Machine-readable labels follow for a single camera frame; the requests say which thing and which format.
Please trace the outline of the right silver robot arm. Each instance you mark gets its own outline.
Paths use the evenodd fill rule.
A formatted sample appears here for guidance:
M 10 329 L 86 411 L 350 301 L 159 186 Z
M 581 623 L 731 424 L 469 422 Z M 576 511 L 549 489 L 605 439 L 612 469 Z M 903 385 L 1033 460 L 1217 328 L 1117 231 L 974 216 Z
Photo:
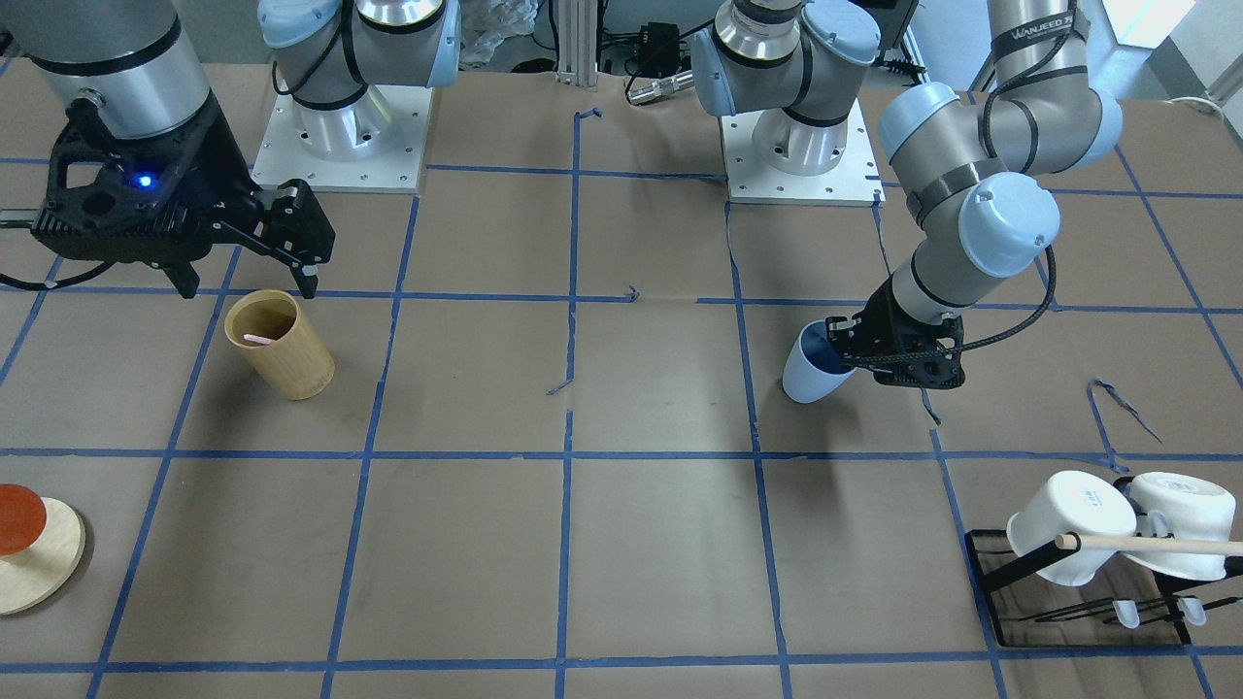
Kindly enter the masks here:
M 273 90 L 311 164 L 257 182 L 191 39 L 169 1 L 5 1 L 2 22 L 58 97 L 66 123 L 50 150 L 44 204 L 2 211 L 58 257 L 89 269 L 24 282 L 58 290 L 117 264 L 163 272 L 185 299 L 194 264 L 218 245 L 275 257 L 312 299 L 336 231 L 312 184 L 324 164 L 410 150 L 387 85 L 452 85 L 457 1 L 261 1 Z

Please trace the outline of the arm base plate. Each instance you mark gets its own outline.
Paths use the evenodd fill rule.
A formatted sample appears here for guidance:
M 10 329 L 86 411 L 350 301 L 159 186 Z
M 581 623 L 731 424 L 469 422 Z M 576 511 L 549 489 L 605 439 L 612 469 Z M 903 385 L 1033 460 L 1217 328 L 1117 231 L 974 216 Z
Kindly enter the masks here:
M 411 85 L 370 85 L 358 102 L 333 111 L 280 96 L 254 155 L 254 182 L 277 187 L 302 179 L 316 193 L 416 195 L 435 95 Z
M 883 205 L 878 169 L 861 107 L 820 128 L 782 109 L 721 116 L 721 146 L 735 204 Z

